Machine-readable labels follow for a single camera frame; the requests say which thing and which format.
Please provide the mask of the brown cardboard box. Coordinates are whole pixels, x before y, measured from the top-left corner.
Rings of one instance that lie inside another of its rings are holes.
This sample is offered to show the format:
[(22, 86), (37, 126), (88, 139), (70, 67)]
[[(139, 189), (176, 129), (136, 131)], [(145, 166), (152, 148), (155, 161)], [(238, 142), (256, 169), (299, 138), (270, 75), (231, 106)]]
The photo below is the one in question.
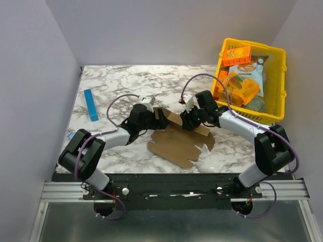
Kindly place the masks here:
[(155, 117), (161, 127), (151, 135), (152, 141), (147, 143), (150, 152), (181, 167), (190, 169), (206, 146), (209, 151), (214, 147), (215, 140), (210, 129), (199, 126), (190, 132), (182, 129), (180, 116), (165, 108), (155, 108)]

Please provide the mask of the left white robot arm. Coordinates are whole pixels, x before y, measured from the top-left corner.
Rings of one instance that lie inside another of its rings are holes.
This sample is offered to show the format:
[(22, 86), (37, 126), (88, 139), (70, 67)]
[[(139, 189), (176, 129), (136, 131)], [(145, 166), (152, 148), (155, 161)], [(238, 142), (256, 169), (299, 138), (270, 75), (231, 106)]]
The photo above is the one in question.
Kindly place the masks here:
[(99, 198), (107, 199), (112, 193), (112, 180), (97, 167), (102, 152), (129, 145), (141, 131), (164, 130), (168, 124), (162, 108), (149, 110), (143, 104), (135, 104), (129, 117), (115, 130), (93, 135), (79, 129), (60, 154), (58, 164), (71, 172), (76, 180), (95, 187), (94, 192)]

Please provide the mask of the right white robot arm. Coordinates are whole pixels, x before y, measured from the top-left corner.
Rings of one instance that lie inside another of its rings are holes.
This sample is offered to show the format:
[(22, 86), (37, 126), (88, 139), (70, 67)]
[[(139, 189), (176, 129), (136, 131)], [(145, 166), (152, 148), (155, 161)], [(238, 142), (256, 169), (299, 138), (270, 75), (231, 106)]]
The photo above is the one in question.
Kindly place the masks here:
[(250, 192), (250, 187), (272, 176), (295, 159), (295, 154), (284, 128), (273, 127), (245, 119), (229, 109), (219, 107), (210, 91), (202, 91), (195, 96), (183, 94), (180, 103), (185, 110), (180, 114), (182, 128), (196, 130), (201, 124), (236, 133), (249, 141), (255, 149), (255, 162), (239, 174), (232, 185), (233, 194), (239, 198)]

